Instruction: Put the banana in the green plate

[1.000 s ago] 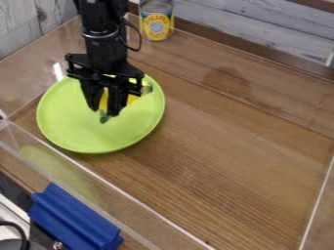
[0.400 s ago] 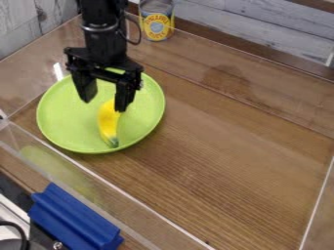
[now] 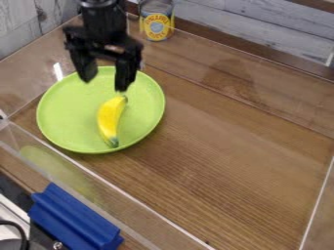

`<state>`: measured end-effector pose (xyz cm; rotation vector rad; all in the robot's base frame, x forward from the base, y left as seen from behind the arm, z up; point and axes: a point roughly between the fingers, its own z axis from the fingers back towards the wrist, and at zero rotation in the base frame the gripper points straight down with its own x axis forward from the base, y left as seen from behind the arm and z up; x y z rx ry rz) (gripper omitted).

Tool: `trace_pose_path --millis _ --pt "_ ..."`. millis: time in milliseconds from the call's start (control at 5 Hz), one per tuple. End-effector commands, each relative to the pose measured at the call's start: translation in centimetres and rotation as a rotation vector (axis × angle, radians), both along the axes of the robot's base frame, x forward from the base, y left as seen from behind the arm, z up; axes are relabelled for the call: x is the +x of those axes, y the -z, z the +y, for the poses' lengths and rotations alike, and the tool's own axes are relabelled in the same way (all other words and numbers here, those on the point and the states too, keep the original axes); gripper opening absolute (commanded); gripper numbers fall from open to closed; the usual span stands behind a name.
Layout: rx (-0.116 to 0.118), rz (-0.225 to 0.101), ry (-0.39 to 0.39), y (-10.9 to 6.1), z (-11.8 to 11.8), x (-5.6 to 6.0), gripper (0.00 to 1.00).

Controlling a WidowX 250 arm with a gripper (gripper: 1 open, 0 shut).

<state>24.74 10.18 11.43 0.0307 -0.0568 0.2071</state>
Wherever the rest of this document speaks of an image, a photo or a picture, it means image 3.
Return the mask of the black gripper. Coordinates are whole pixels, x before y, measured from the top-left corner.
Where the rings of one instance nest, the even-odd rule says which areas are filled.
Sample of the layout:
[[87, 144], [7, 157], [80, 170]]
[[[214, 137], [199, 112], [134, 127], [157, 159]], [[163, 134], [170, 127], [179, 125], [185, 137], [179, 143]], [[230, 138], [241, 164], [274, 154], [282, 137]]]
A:
[[84, 83], [98, 73], [97, 58], [115, 61], [115, 90], [126, 92], [141, 70], [143, 45], [126, 33], [126, 4], [80, 4], [82, 24], [63, 28], [66, 49]]

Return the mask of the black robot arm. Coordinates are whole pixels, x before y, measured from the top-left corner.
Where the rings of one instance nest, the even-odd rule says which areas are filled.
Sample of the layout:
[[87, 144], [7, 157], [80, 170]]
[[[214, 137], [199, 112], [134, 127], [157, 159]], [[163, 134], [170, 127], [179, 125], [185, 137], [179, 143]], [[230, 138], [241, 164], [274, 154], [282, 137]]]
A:
[[129, 34], [126, 0], [78, 0], [83, 25], [66, 25], [64, 47], [78, 75], [88, 83], [98, 74], [98, 59], [115, 62], [115, 91], [137, 81], [143, 44]]

